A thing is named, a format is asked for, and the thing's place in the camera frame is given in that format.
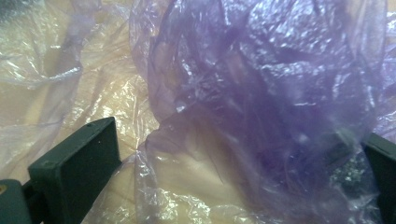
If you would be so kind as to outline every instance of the purple plastic bag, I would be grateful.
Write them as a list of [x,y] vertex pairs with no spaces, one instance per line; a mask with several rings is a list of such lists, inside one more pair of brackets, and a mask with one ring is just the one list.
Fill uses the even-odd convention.
[[396,142],[395,132],[395,92],[396,92],[396,13],[388,13],[387,45],[385,59],[382,64],[381,80],[382,90],[380,104],[378,105],[378,118],[375,132]]
[[260,221],[377,223],[360,142],[375,125],[385,12],[385,1],[175,0],[154,16],[145,52],[161,127],[137,153],[139,220],[156,219],[140,190],[156,186],[153,152],[185,150],[204,120]]
[[147,79],[149,42],[159,32],[163,14],[172,0],[136,0],[130,17],[130,45],[137,70]]

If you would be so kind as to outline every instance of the plastic wrap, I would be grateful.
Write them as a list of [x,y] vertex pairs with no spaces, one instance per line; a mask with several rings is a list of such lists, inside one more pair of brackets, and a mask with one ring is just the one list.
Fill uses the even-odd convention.
[[[13,4],[17,2],[25,5],[15,7]],[[134,31],[131,28],[131,34],[135,33],[130,43],[133,46],[138,43],[131,57],[127,20],[132,2],[20,0],[11,4],[17,10],[7,11],[7,15],[0,11],[0,178],[24,182],[31,161],[82,124],[95,119],[116,117],[123,159],[158,127],[149,109],[144,81],[146,56],[170,1],[160,4],[160,1],[134,1],[132,15],[139,17],[131,18],[135,22],[131,27],[139,25],[139,18],[144,18],[151,29],[143,31],[146,25],[136,26]],[[139,7],[144,4],[154,5]],[[353,8],[354,18],[365,15],[361,8]],[[380,19],[374,15],[363,18],[372,19],[370,24],[377,24],[375,20]],[[145,37],[139,42],[137,38],[141,34]],[[67,46],[72,53],[61,50]],[[132,58],[143,78],[137,74]],[[72,72],[61,74],[61,68]],[[126,158],[83,223],[135,223],[135,206],[141,222],[145,222],[145,217],[161,223],[282,221],[260,217],[264,213],[257,212],[246,197],[248,182],[236,165],[235,155],[230,153],[227,141],[213,128],[211,120],[191,121],[179,116],[164,120],[161,129],[148,138],[146,146],[166,150],[139,153],[137,171],[134,155]],[[354,180],[365,177],[361,170],[367,168],[366,163],[360,161],[360,158],[351,160],[345,169],[334,171],[336,175],[332,178],[345,179],[344,186],[352,183],[349,186],[353,189],[355,182],[348,179],[352,175]],[[134,187],[134,174],[138,189]],[[371,202],[373,196],[363,199]],[[366,204],[364,200],[356,203]],[[375,213],[375,207],[366,208]]]
[[[385,1],[176,0],[164,14],[148,2],[130,26],[159,30],[146,64],[161,125],[137,152],[138,221],[377,223],[360,142],[375,125]],[[233,186],[239,213],[198,200],[197,179]]]
[[[25,182],[32,161],[95,119],[116,118],[122,159],[158,127],[131,58],[131,5],[46,0],[8,11],[0,22],[0,178]],[[83,223],[135,223],[128,162]]]
[[92,26],[53,1],[30,7],[0,23],[0,178],[23,181],[73,105],[79,53]]
[[381,104],[378,105],[377,124],[375,132],[388,138],[391,142],[396,142],[395,132],[395,111],[396,111],[396,13],[388,13],[387,26],[387,45],[385,50],[385,59],[382,65],[381,80],[382,90],[380,96]]

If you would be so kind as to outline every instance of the beige surface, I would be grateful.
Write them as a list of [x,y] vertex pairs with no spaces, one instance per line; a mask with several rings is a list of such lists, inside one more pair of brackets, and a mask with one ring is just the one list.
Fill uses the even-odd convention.
[[[136,73],[130,56],[127,18],[131,4],[132,0],[103,1],[107,7],[95,13],[95,25],[81,53],[84,70],[75,87],[76,98],[73,106],[70,105],[71,111],[65,109],[59,117],[63,122],[60,130],[57,123],[35,125],[43,120],[41,111],[53,84],[50,78],[57,75],[55,64],[59,63],[59,47],[70,22],[71,5],[62,0],[49,0],[12,23],[0,25],[0,59],[5,55],[16,57],[7,61],[12,63],[0,61],[0,74],[4,74],[0,77],[0,105],[8,105],[0,111],[0,133],[10,133],[18,126],[24,130],[0,137],[10,142],[7,150],[0,150],[0,159],[8,162],[7,166],[0,165],[0,177],[25,181],[26,168],[37,155],[96,119],[116,118],[123,159],[134,153],[158,127],[149,111],[147,85]],[[396,10],[396,0],[389,1],[389,9]],[[44,84],[34,88],[13,85],[4,81],[7,76],[30,84]],[[224,159],[226,152],[215,150],[221,148],[221,144],[215,139],[207,140],[210,131],[205,133],[207,136],[202,136],[205,144],[197,144],[189,138],[186,145],[191,150],[185,154],[158,155],[162,179],[161,189],[156,193],[163,199],[160,213],[163,223],[251,223],[238,193],[235,183],[238,180],[229,169],[232,165]],[[18,139],[10,139],[16,136],[24,139],[23,144]],[[37,143],[43,139],[55,140]],[[185,183],[184,187],[177,182]],[[134,223],[134,215],[134,167],[126,163],[111,179],[84,223]]]

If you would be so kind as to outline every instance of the dark green block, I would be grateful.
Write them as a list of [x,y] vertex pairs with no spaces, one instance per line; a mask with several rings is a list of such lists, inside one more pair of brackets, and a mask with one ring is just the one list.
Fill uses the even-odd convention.
[[396,145],[372,133],[365,153],[375,174],[380,195],[377,203],[384,223],[396,224]]
[[0,223],[32,223],[21,183],[18,180],[0,180]]
[[48,204],[45,223],[80,223],[119,165],[114,118],[85,125],[35,161],[29,174]]

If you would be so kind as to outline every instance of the green plastic part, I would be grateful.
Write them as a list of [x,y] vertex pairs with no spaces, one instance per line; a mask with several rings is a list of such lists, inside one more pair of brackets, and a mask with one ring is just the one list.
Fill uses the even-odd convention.
[[0,214],[0,223],[32,223],[21,183],[18,180],[0,180]]
[[382,219],[385,224],[396,224],[396,145],[372,133],[365,153],[380,191],[377,203]]
[[44,223],[80,223],[120,164],[114,118],[83,126],[35,161],[28,170],[48,205]]

